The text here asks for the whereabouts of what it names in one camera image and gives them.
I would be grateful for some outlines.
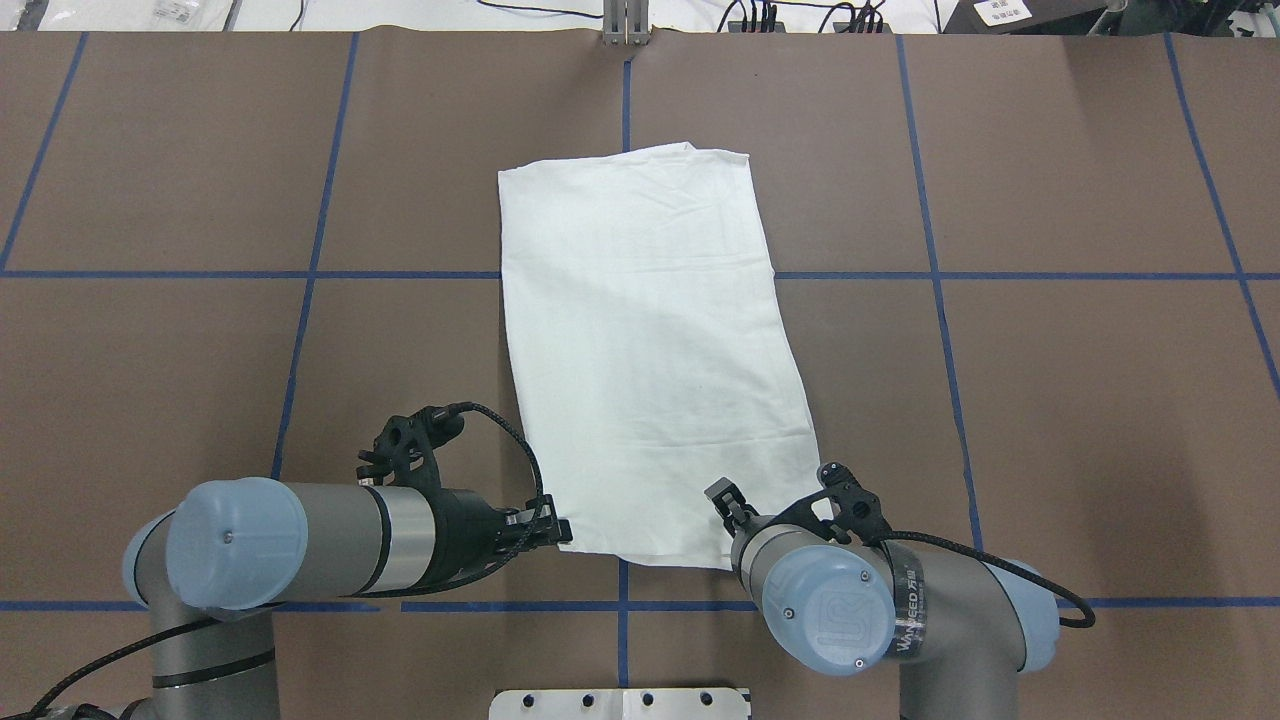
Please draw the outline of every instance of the white towel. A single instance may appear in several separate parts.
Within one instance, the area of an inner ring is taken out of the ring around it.
[[[498,173],[520,415],[573,552],[728,568],[704,488],[818,489],[748,156],[666,145]]]

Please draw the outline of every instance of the blue tape line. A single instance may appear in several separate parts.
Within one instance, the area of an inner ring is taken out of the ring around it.
[[[316,279],[497,281],[498,270],[317,270]]]
[[[503,602],[402,602],[401,612],[617,612],[612,600],[535,600]]]
[[[276,612],[381,612],[367,602],[287,602]]]
[[[1258,309],[1253,305],[1253,293],[1249,291],[1249,281],[1244,274],[1244,265],[1240,263],[1240,254],[1235,247],[1235,238],[1231,237],[1231,227],[1226,222],[1226,211],[1222,210],[1222,200],[1217,195],[1217,184],[1213,183],[1213,173],[1208,169],[1208,159],[1201,146],[1199,133],[1196,131],[1196,120],[1192,118],[1192,106],[1187,102],[1187,90],[1183,87],[1183,73],[1178,67],[1178,54],[1174,51],[1174,36],[1165,33],[1165,53],[1169,55],[1169,69],[1174,74],[1174,87],[1178,90],[1178,104],[1183,108],[1183,119],[1187,122],[1187,135],[1190,136],[1192,149],[1196,150],[1196,161],[1199,163],[1201,174],[1204,176],[1204,187],[1208,188],[1208,197],[1213,202],[1213,213],[1217,214],[1217,224],[1222,229],[1222,240],[1226,242],[1226,251],[1231,256],[1231,266],[1235,268],[1235,278],[1240,283],[1240,295],[1244,296],[1244,305],[1249,310],[1249,320],[1253,323],[1253,332],[1258,336],[1258,346],[1262,348],[1262,359],[1271,374],[1271,389],[1276,398],[1280,398],[1280,372],[1276,370],[1275,357],[1271,355],[1271,343],[1267,342],[1267,333],[1262,328],[1262,319]]]
[[[31,163],[31,173],[27,174],[27,184],[22,188],[18,208],[14,209],[13,222],[9,223],[9,234],[5,236],[4,249],[0,250],[0,270],[4,270],[5,265],[9,264],[9,254],[13,252],[13,245],[18,241],[18,229],[22,227],[23,215],[27,214],[27,202],[31,201],[31,193],[36,188],[40,167],[45,164],[45,152],[49,151],[49,143],[54,138],[54,128],[58,127],[58,119],[63,115],[63,106],[67,105],[67,96],[72,91],[72,82],[76,79],[76,70],[79,69],[81,58],[84,55],[86,42],[88,42],[88,33],[82,32],[79,41],[76,44],[76,53],[72,55],[72,64],[67,68],[67,77],[63,78],[63,88],[58,92],[58,101],[54,102],[54,113],[49,117],[49,124],[45,126],[45,136],[40,138],[40,149],[36,150],[36,159]]]
[[[5,278],[32,279],[306,279],[306,270],[5,270]]]
[[[631,60],[622,63],[622,151],[631,151]]]
[[[1089,605],[1100,609],[1178,609],[1178,607],[1280,607],[1277,596],[1224,597],[1092,597]],[[512,602],[402,602],[401,612],[435,614],[502,614],[502,612],[617,612],[621,603],[612,600],[584,601],[512,601]],[[1062,610],[1073,606],[1057,601]],[[278,612],[380,612],[364,602],[291,602]],[[630,612],[755,612],[750,601],[717,600],[634,600]],[[122,601],[92,600],[0,600],[0,612],[146,612],[141,605]]]
[[[497,281],[499,270],[0,270],[0,278],[26,279],[384,279],[384,281]],[[1235,273],[1059,273],[941,270],[943,281],[1236,281]],[[1249,281],[1277,281],[1280,273],[1245,273]],[[918,270],[780,270],[777,281],[929,281]]]
[[[443,279],[495,281],[497,270],[4,270],[0,277],[32,279]]]
[[[1091,597],[1096,609],[1178,609],[1178,607],[1280,607],[1280,597]],[[1074,607],[1065,600],[1057,606]]]
[[[947,272],[945,281],[1234,281],[1234,273],[1019,273]]]
[[[631,635],[631,564],[618,559],[618,687],[631,687],[631,652],[627,648]]]
[[[749,600],[636,600],[632,612],[754,612]]]
[[[307,334],[307,322],[311,318],[311,299],[315,295],[316,270],[320,265],[320,251],[324,246],[324,231],[329,219],[329,200],[333,196],[333,178],[338,170],[338,154],[342,150],[342,128],[347,119],[347,101],[351,99],[351,77],[356,69],[356,51],[360,49],[360,33],[351,33],[351,47],[347,50],[347,72],[342,81],[342,97],[338,100],[338,119],[333,127],[333,143],[329,147],[329,168],[325,170],[324,192],[320,195],[320,215],[316,218],[315,241],[311,243],[311,264],[307,268],[307,287],[302,292],[302,311],[298,313],[298,332],[293,338],[293,355],[289,359],[289,378],[284,386],[284,407],[280,410],[280,427],[275,433],[275,454],[271,457],[271,477],[279,479],[284,465],[284,438],[289,432],[289,419],[293,415],[293,393],[298,386],[298,364],[302,360],[302,341]]]
[[[902,79],[902,102],[906,106],[906,131],[911,140],[911,163],[915,165],[915,190],[920,197],[920,217],[924,222],[924,245],[929,251],[929,274],[933,279],[933,304],[938,313],[938,329],[942,333],[942,359],[947,366],[947,386],[951,389],[951,415],[956,434],[960,438],[960,454],[964,460],[964,484],[969,495],[969,529],[973,533],[973,546],[982,550],[982,521],[978,518],[978,492],[973,486],[973,464],[969,459],[969,437],[964,428],[964,409],[960,405],[960,384],[956,380],[955,356],[951,352],[951,327],[947,324],[947,310],[942,300],[942,273],[938,268],[938,250],[933,238],[933,217],[929,213],[929,196],[924,188],[924,164],[920,160],[920,138],[915,128],[915,108],[911,105],[911,81],[906,72],[906,45],[901,35],[897,41],[897,69]]]
[[[146,612],[132,600],[0,600],[0,612]]]
[[[776,281],[927,281],[933,275],[929,273],[913,272],[822,272],[822,270],[788,270],[773,273]]]

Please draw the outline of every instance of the white label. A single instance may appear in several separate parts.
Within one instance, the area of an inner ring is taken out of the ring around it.
[[[1032,17],[1023,0],[986,0],[974,3],[973,9],[978,10],[978,17],[987,23],[987,27],[1016,23]]]
[[[161,19],[187,24],[198,9],[200,0],[156,0],[154,14]]]

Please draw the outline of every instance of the white floor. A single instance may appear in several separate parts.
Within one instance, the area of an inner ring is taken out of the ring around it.
[[[242,0],[236,18],[237,31],[288,29],[298,15],[300,1],[306,12],[298,29],[356,31],[390,24],[413,29],[561,29],[599,28],[600,20],[521,10],[499,10],[475,0]],[[602,0],[497,0],[515,5],[563,8],[600,13]],[[813,0],[826,3],[827,0]],[[959,0],[938,0],[942,23]],[[26,0],[0,0],[0,27],[13,28]],[[716,29],[728,0],[650,0],[649,20],[655,27],[685,32]],[[50,0],[40,29],[116,29],[116,31],[218,31],[232,0]],[[881,12],[897,33],[937,32],[933,0],[884,0]],[[814,32],[826,10],[783,5],[778,19],[787,32]],[[735,10],[731,19],[737,18]],[[833,19],[844,19],[840,10]],[[1235,27],[1262,37],[1275,33],[1260,15],[1235,13]]]

